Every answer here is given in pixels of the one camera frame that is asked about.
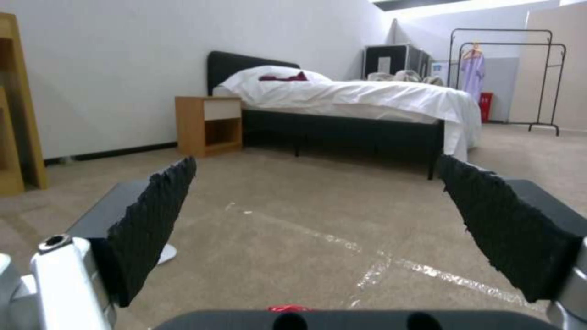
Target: black headboard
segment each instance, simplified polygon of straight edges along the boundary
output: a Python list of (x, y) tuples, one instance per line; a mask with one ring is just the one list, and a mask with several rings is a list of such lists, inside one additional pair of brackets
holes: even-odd
[(225, 53), (210, 52), (208, 55), (208, 95), (212, 95), (212, 90), (227, 80), (233, 74), (244, 70), (262, 65), (288, 66), (290, 68), (299, 68), (295, 63), (281, 62), (272, 59), (254, 58), (251, 56)]

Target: bed leg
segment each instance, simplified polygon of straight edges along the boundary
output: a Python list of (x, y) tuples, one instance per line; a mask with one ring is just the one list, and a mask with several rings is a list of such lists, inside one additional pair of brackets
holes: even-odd
[(434, 165), (436, 164), (436, 160), (431, 159), (430, 164), (428, 164), (428, 180), (432, 180), (434, 178)]
[(432, 150), (430, 151), (430, 162), (428, 163), (428, 180), (432, 180), (434, 178), (434, 167), (436, 166), (436, 161), (440, 157), (442, 153), (442, 149), (444, 146), (444, 121), (440, 121), (438, 123), (436, 129), (436, 136), (434, 139), (434, 143), (432, 145)]

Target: red trash bin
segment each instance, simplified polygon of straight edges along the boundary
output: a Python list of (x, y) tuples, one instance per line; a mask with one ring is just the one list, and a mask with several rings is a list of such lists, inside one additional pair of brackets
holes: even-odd
[(481, 93), (481, 99), (479, 100), (479, 108), (481, 108), (482, 123), (487, 123), (489, 121), (489, 114), (491, 111), (491, 99), (493, 99), (493, 93)]

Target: bed frame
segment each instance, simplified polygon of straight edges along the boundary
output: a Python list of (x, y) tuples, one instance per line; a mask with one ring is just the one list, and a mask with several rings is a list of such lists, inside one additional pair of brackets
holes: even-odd
[[(211, 96), (213, 88), (234, 73), (262, 65), (300, 68), (295, 63), (214, 51), (208, 55), (207, 61), (208, 95)], [(444, 143), (443, 120), (424, 124), (243, 109), (242, 122), (245, 136), (255, 132), (271, 132), (293, 137), (296, 157), (299, 156), (301, 145), (309, 137), (359, 143), (375, 151), (396, 146), (411, 155), (424, 154), (428, 161), (429, 180), (433, 178), (434, 165)]]

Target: wall baseboard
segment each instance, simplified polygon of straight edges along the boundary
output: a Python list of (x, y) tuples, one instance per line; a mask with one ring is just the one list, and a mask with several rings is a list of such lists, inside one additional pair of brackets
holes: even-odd
[(92, 159), (98, 159), (98, 158), (123, 156), (125, 154), (142, 153), (145, 151), (152, 151), (152, 150), (169, 149), (169, 148), (175, 148), (175, 147), (177, 147), (177, 142), (169, 142), (169, 143), (151, 144), (149, 146), (141, 146), (141, 147), (133, 147), (133, 148), (117, 149), (117, 150), (109, 150), (109, 151), (100, 151), (98, 153), (78, 154), (78, 155), (69, 156), (69, 157), (49, 158), (49, 159), (45, 159), (45, 166), (60, 164), (62, 162), (61, 160), (64, 158), (71, 158), (75, 161), (83, 161), (83, 160), (92, 160)]

